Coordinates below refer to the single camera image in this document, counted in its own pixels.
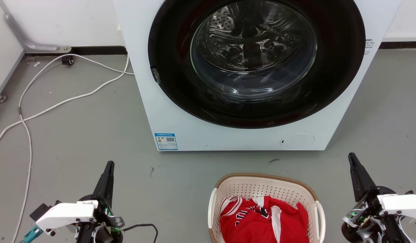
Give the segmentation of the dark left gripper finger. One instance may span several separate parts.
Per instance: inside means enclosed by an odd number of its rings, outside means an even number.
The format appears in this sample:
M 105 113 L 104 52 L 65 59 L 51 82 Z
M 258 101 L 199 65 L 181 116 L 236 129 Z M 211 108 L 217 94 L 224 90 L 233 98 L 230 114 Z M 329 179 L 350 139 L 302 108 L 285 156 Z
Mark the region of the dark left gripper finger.
M 113 189 L 114 189 L 114 172 L 115 172 L 115 163 L 113 161 L 108 161 L 104 172 L 102 174 L 103 180 L 103 192 L 102 196 L 106 199 L 109 206 L 112 207 L 113 203 Z
M 95 186 L 93 194 L 102 196 L 105 199 L 111 199 L 111 161 L 107 162 L 104 172 Z

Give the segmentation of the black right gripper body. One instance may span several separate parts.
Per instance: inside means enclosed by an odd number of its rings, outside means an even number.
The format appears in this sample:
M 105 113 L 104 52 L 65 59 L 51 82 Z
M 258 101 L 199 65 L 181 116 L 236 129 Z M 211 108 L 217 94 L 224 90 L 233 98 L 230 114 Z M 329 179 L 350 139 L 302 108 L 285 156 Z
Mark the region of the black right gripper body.
M 412 243 L 404 232 L 401 213 L 389 214 L 382 208 L 379 196 L 394 195 L 383 186 L 359 189 L 353 187 L 356 205 L 343 218 L 341 232 L 350 243 Z

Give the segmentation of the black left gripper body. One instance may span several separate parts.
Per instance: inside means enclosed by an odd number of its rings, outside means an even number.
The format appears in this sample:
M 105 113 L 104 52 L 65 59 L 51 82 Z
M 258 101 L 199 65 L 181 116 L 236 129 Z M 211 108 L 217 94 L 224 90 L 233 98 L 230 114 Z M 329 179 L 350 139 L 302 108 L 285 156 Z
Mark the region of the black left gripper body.
M 76 243 L 122 243 L 124 225 L 121 217 L 112 212 L 113 195 L 87 195 L 78 200 L 79 204 L 97 203 L 93 216 L 86 222 L 78 220 L 75 224 Z

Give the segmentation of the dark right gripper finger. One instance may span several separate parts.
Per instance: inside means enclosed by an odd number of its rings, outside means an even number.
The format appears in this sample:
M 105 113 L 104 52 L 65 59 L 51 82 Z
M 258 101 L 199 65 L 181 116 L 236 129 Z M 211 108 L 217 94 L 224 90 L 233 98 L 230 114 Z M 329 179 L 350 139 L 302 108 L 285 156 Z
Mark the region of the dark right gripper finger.
M 355 202 L 357 203 L 368 190 L 366 185 L 366 170 L 360 163 L 355 153 L 348 154 L 348 160 L 350 165 L 350 175 L 353 186 L 353 195 Z
M 378 195 L 379 194 L 379 189 L 378 189 L 378 187 L 376 186 L 376 184 L 374 183 L 374 181 L 373 181 L 373 179 L 370 177 L 370 175 L 368 174 L 368 172 L 367 172 L 367 174 L 366 174 L 366 185 L 367 185 L 367 191 L 365 192 L 365 194 L 364 195 L 367 195 L 367 194 L 369 194 L 369 195 L 371 195 L 371 196 L 373 196 L 373 197 L 375 197 L 376 195 Z

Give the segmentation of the cream plastic laundry basket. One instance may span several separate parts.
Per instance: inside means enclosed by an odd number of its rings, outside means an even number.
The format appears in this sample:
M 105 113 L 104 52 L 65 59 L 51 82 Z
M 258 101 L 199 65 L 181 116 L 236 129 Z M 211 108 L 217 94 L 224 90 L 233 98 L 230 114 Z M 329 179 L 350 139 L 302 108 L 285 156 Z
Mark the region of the cream plastic laundry basket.
M 208 229 L 212 243 L 225 243 L 220 232 L 221 201 L 231 196 L 246 199 L 271 196 L 295 207 L 301 203 L 309 218 L 309 243 L 323 243 L 326 233 L 325 212 L 315 192 L 305 183 L 274 175 L 232 173 L 221 178 L 211 192 Z

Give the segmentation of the round white filter cover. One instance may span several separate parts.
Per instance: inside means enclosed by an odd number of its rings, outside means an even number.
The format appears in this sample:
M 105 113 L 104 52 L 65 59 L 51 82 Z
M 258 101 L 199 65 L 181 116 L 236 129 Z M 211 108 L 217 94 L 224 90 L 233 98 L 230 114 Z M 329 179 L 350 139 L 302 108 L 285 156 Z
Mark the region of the round white filter cover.
M 295 133 L 285 136 L 280 141 L 280 146 L 286 150 L 308 150 L 314 143 L 315 138 L 307 133 Z

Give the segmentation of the blue energy label sticker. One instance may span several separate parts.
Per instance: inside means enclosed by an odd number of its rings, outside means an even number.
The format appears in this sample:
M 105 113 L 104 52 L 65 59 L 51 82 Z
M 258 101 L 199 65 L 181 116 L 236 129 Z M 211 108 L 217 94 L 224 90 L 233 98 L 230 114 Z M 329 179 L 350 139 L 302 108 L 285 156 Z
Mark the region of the blue energy label sticker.
M 174 133 L 154 133 L 159 151 L 177 151 L 177 141 Z

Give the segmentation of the white front-load washing machine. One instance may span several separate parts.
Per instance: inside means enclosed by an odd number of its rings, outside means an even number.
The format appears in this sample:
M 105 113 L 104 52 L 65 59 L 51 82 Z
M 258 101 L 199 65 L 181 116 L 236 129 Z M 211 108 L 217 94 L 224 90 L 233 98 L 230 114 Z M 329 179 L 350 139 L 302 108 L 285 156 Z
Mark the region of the white front-load washing machine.
M 152 136 L 155 140 L 154 133 L 174 133 L 177 151 L 286 150 L 280 141 L 295 133 L 307 133 L 315 138 L 308 151 L 325 150 L 401 4 L 401 0 L 357 0 L 365 25 L 364 57 L 355 78 L 336 100 L 294 123 L 238 129 L 209 123 L 185 112 L 156 83 L 149 62 L 149 33 L 164 1 L 113 0 Z

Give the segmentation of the red and white garment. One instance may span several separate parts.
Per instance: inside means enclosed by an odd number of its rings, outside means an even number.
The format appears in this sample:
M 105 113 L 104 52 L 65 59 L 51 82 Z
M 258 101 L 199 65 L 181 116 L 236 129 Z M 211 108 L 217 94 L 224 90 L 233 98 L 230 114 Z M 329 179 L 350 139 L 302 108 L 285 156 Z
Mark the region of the red and white garment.
M 219 223 L 224 243 L 309 243 L 303 205 L 270 196 L 224 198 Z

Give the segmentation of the black round washer door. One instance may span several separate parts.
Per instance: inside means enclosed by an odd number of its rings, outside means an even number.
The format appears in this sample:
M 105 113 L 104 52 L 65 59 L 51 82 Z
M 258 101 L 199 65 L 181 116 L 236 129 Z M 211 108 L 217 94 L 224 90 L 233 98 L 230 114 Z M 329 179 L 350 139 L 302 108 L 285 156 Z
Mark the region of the black round washer door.
M 165 0 L 148 39 L 169 99 L 238 129 L 319 112 L 351 84 L 364 52 L 357 0 Z

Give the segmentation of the grey wall pipe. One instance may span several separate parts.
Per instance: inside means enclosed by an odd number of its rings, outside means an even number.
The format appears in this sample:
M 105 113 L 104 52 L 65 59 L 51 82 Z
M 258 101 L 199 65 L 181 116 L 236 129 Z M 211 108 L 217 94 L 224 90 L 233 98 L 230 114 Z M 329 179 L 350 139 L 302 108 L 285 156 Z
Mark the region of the grey wall pipe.
M 4 21 L 11 29 L 18 42 L 21 44 L 26 54 L 67 54 L 72 51 L 70 46 L 57 46 L 51 44 L 36 43 L 31 40 L 27 34 L 20 27 L 18 22 L 10 13 L 9 9 L 4 3 L 4 0 L 0 0 L 0 8 L 4 12 Z

